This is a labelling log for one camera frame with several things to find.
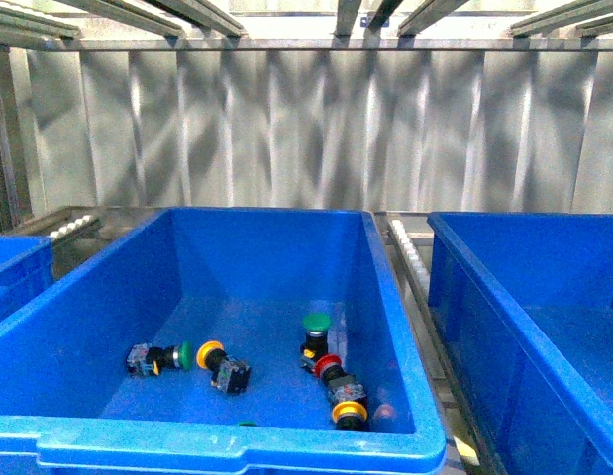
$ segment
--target corrugated metal wall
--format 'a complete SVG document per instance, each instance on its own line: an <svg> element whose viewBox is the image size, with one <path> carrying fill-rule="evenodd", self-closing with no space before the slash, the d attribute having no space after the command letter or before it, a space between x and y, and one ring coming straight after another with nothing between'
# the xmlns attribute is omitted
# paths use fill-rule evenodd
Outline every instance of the corrugated metal wall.
<svg viewBox="0 0 613 475"><path fill-rule="evenodd" d="M14 55L61 205L613 212L613 53Z"/></svg>

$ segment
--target metal rail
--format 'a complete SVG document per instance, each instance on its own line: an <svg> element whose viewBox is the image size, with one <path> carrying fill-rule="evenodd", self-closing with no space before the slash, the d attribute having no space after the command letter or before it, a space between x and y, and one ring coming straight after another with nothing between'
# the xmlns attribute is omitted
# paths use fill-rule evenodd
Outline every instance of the metal rail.
<svg viewBox="0 0 613 475"><path fill-rule="evenodd" d="M337 4L337 26L335 35L348 36L353 32L361 0L339 0Z"/></svg>
<svg viewBox="0 0 613 475"><path fill-rule="evenodd" d="M382 0L367 27L373 31L381 28L401 3L403 0Z"/></svg>
<svg viewBox="0 0 613 475"><path fill-rule="evenodd" d="M80 35L80 30L75 25L62 22L38 10L1 0L0 25L51 37L75 38Z"/></svg>
<svg viewBox="0 0 613 475"><path fill-rule="evenodd" d="M31 217L9 53L0 47L0 232Z"/></svg>
<svg viewBox="0 0 613 475"><path fill-rule="evenodd" d="M576 26L576 31L582 37L596 37L606 33L613 33L613 15L594 20L593 22L581 23Z"/></svg>
<svg viewBox="0 0 613 475"><path fill-rule="evenodd" d="M124 0L59 0L71 7L80 8L87 12L95 13L102 17L116 20L148 32L163 35L165 37L177 37L183 33L183 29L177 23L167 20L165 17L136 7Z"/></svg>
<svg viewBox="0 0 613 475"><path fill-rule="evenodd" d="M613 51L612 40L600 39L501 39L501 40L432 40L402 37L397 40L344 39L329 40L252 40L248 38L173 40L48 40L41 50L80 51Z"/></svg>
<svg viewBox="0 0 613 475"><path fill-rule="evenodd" d="M578 0L511 25L511 35L528 36L613 13L613 0Z"/></svg>
<svg viewBox="0 0 613 475"><path fill-rule="evenodd" d="M239 37L245 32L245 27L240 22L207 0L147 1L197 27L212 28L229 37Z"/></svg>
<svg viewBox="0 0 613 475"><path fill-rule="evenodd" d="M466 2L468 0L425 0L416 11L403 20L398 27L398 36L418 35Z"/></svg>
<svg viewBox="0 0 613 475"><path fill-rule="evenodd" d="M471 404L460 388L458 378L451 364L451 360L448 356L447 349L443 345L443 341L438 334L434 320L427 303L427 294L425 286L421 282L422 274L417 271L412 265L413 260L408 258L407 251L403 247L404 244L401 239L397 239L396 227L392 225L392 220L388 220L388 228L390 236L392 237L392 243L396 249L396 254L400 262L403 264L403 269L407 277L407 282L412 289L416 303L421 312L422 325L425 327L432 346L436 350L440 364L445 372L446 379L449 383L450 390L456 399L456 405L463 416L467 427L469 428L473 440L477 448L477 455L483 468L483 473L493 475L507 475L507 471L502 463L494 445L490 441L490 437L487 437L484 431L480 428L474 415Z"/></svg>

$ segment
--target green push button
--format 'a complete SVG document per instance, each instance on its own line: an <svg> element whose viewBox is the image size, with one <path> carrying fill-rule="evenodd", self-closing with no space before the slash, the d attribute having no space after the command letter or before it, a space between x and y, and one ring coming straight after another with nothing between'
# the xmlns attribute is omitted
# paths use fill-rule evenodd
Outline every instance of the green push button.
<svg viewBox="0 0 613 475"><path fill-rule="evenodd" d="M304 317L304 328L307 332L327 332L331 325L331 320L328 314L318 312Z"/></svg>
<svg viewBox="0 0 613 475"><path fill-rule="evenodd" d="M184 341L178 349L178 361L186 371L189 371L194 365L194 356L189 341Z"/></svg>

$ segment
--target bin floor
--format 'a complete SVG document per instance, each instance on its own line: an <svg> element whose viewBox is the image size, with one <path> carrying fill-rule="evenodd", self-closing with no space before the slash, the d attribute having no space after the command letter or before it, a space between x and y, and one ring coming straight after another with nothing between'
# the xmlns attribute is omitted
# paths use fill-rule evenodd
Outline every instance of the bin floor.
<svg viewBox="0 0 613 475"><path fill-rule="evenodd" d="M252 367L244 394L212 388L211 373L164 370L159 377L128 376L101 418L233 425L253 421L274 428L331 429L330 406L321 383L299 367L301 321L327 312L329 347L346 357L350 306L330 302L260 302L185 296L151 343L167 347L189 340L194 349L210 339ZM140 341L129 341L129 347Z"/></svg>
<svg viewBox="0 0 613 475"><path fill-rule="evenodd" d="M525 310L613 411L613 310L609 307Z"/></svg>

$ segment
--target blue crate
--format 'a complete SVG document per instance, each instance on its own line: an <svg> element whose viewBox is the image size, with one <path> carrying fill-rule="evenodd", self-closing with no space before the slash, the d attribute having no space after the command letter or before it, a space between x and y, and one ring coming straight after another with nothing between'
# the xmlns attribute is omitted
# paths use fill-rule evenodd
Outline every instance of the blue crate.
<svg viewBox="0 0 613 475"><path fill-rule="evenodd" d="M508 472L612 475L613 216L429 223L429 304Z"/></svg>
<svg viewBox="0 0 613 475"><path fill-rule="evenodd" d="M52 283L48 237L0 237L0 322Z"/></svg>
<svg viewBox="0 0 613 475"><path fill-rule="evenodd" d="M369 433L334 431L299 367L311 312L332 317L331 351L367 389ZM127 374L133 344L185 339L246 359L247 392L199 368ZM0 325L2 474L420 474L445 449L367 213L167 210Z"/></svg>

